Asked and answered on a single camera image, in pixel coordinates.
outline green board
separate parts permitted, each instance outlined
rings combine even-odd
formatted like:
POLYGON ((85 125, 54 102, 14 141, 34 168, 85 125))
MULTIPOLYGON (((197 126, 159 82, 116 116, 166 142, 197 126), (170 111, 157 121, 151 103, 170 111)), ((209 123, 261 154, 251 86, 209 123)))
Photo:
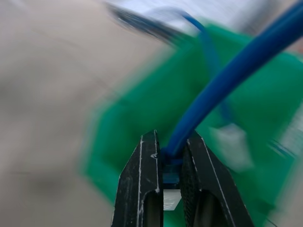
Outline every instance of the green board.
MULTIPOLYGON (((250 40, 218 27, 207 28, 224 66, 250 40)), ((178 43, 173 53, 160 53, 129 77, 132 83, 117 88, 122 97, 103 103, 94 112, 91 124, 86 175, 111 202, 114 202, 120 172, 140 136, 156 129, 160 145, 167 144, 174 126, 197 94, 208 83, 208 68, 198 38, 178 43)), ((296 155, 277 151, 303 98, 303 64, 283 53, 271 60, 240 85, 228 103, 248 139, 254 168, 232 172, 243 201, 260 227, 272 209, 296 163, 296 155)), ((210 127, 222 123, 213 110, 197 131, 219 157, 210 127)), ((165 212, 165 226, 185 226, 182 204, 165 212)))

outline clamp jaw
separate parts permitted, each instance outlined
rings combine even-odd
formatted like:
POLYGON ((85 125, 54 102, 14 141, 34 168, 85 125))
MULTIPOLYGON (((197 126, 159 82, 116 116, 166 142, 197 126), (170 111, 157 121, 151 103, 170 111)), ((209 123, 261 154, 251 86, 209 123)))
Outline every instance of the clamp jaw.
MULTIPOLYGON (((157 132, 142 135, 119 178, 112 227, 163 226, 163 169, 157 132)), ((254 226, 228 169, 196 132, 178 174, 187 227, 254 226)))

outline blurred background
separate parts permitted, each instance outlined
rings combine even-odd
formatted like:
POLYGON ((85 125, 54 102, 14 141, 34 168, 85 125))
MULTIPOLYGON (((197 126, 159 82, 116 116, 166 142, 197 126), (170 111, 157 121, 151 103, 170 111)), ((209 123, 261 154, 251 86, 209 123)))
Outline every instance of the blurred background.
MULTIPOLYGON (((293 2, 275 1, 242 32, 257 34, 293 2)), ((112 205, 79 174, 89 114, 169 47, 123 29, 94 0, 2 0, 0 31, 0 225, 110 226, 112 205)), ((279 227, 302 225, 303 184, 292 192, 272 214, 279 227)))

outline blue wire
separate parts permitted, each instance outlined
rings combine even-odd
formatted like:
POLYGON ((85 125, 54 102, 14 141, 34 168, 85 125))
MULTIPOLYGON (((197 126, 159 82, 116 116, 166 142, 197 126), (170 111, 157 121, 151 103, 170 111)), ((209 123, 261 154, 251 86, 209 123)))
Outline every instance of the blue wire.
POLYGON ((175 127, 165 148, 166 155, 178 157, 188 137, 219 102, 302 35, 303 1, 299 1, 253 39, 196 97, 175 127))

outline concrete floor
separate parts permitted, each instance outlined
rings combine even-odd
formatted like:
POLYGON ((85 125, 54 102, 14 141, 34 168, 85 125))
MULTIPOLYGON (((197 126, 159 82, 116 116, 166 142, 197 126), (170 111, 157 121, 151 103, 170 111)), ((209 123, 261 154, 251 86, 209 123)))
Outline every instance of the concrete floor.
MULTIPOLYGON (((164 45, 93 0, 25 3, 0 3, 0 225, 110 226, 112 206, 77 174, 88 116, 164 45)), ((277 224, 302 226, 302 204, 277 224)))

